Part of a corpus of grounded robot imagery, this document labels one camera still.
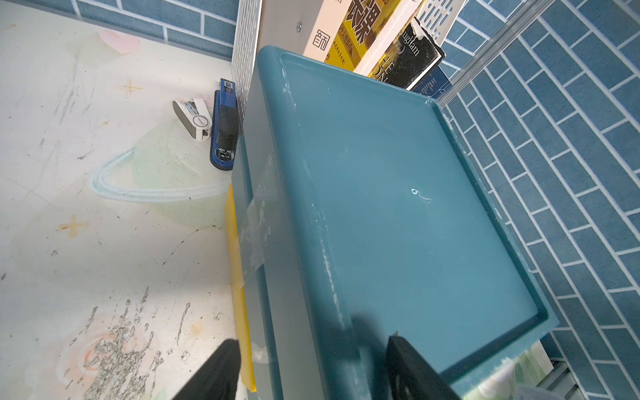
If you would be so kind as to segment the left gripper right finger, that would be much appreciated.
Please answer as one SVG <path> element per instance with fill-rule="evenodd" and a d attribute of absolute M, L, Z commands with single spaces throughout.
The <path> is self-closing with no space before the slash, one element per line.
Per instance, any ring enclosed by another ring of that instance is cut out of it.
<path fill-rule="evenodd" d="M 409 341 L 397 334 L 388 340 L 386 369 L 392 399 L 460 400 Z"/>

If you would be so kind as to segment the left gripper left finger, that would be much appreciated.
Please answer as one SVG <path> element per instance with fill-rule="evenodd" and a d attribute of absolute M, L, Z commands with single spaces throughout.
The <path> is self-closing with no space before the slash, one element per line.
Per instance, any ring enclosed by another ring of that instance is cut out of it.
<path fill-rule="evenodd" d="M 234 400 L 241 363 L 239 341 L 226 339 L 173 400 Z"/>

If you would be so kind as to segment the teal drawer cabinet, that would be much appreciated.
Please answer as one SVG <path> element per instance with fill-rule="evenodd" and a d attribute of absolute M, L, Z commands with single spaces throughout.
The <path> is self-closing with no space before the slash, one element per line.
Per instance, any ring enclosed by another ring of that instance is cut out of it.
<path fill-rule="evenodd" d="M 430 98 L 262 48 L 232 190 L 253 399 L 390 399 L 395 334 L 463 396 L 558 325 Z"/>

